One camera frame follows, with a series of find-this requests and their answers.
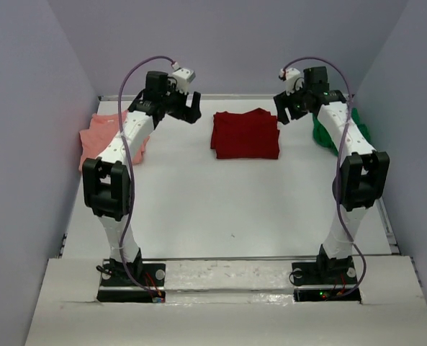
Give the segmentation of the dark red t shirt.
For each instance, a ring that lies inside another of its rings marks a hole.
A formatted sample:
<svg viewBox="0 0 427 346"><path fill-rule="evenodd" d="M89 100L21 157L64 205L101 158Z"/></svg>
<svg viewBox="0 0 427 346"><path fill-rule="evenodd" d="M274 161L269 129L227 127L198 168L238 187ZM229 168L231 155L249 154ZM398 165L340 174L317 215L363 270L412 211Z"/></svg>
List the dark red t shirt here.
<svg viewBox="0 0 427 346"><path fill-rule="evenodd" d="M245 113L217 112L210 148L219 160L278 159L277 117L262 108Z"/></svg>

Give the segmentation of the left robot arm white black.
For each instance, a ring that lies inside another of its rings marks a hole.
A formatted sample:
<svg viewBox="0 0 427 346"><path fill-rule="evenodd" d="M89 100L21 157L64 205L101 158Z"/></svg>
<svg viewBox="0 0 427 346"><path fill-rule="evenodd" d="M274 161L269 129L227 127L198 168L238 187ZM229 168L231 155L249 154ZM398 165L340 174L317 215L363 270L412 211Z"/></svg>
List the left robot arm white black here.
<svg viewBox="0 0 427 346"><path fill-rule="evenodd" d="M138 279L143 272L140 247L130 227L135 190L132 160L145 139L169 115L193 124L201 117L201 94L189 93L195 72L176 68L168 74L149 71L145 87L127 113L117 118L108 146L82 164L84 202L104 227L110 247L109 275L121 272Z"/></svg>

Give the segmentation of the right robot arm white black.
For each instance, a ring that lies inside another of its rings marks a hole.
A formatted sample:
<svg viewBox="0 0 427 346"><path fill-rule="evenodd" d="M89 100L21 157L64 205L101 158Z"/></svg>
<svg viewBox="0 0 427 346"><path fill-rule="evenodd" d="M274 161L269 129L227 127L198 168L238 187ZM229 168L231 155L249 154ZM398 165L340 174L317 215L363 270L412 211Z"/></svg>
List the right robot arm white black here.
<svg viewBox="0 0 427 346"><path fill-rule="evenodd" d="M279 73L285 90L274 96L278 121L284 125L311 114L337 145L333 180L336 211L314 262L292 267L297 285L323 285L341 276L356 279L352 252L367 211L382 197L390 165L389 155L376 150L352 118L351 103L332 90L324 66L299 71L286 67Z"/></svg>

